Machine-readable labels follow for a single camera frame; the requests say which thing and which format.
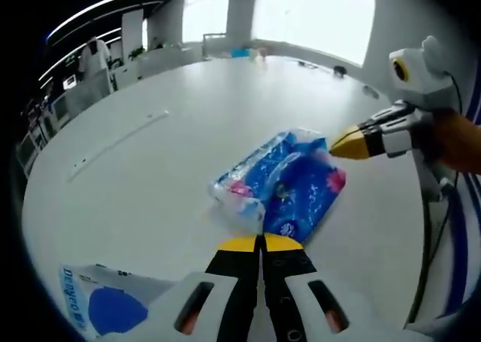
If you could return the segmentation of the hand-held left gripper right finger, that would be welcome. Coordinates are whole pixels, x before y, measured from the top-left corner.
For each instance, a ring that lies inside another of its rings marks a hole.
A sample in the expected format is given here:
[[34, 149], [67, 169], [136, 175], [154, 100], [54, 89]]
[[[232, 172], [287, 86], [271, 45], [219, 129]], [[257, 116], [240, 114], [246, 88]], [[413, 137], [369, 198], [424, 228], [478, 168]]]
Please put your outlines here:
[[295, 240], [264, 235], [265, 301], [278, 341], [412, 341], [381, 324], [369, 303], [337, 276], [314, 267]]

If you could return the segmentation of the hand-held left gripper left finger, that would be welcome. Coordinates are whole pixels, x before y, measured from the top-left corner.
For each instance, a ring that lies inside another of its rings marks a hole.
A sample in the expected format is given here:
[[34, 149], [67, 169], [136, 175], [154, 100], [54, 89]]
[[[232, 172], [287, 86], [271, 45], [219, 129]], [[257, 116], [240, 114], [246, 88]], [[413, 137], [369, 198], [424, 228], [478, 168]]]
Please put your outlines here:
[[204, 272], [192, 272], [151, 305], [132, 330], [106, 341], [246, 341], [257, 301], [259, 236], [222, 243]]

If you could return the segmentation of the person's right hand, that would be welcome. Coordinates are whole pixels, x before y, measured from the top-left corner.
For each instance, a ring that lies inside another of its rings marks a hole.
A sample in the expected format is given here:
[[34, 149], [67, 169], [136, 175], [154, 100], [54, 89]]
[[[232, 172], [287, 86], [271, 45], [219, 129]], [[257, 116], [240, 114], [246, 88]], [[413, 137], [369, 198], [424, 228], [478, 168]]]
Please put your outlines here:
[[413, 128], [413, 146], [421, 150], [429, 162], [442, 162], [455, 171], [466, 171], [464, 148], [469, 143], [472, 126], [453, 109], [438, 109], [430, 121]]

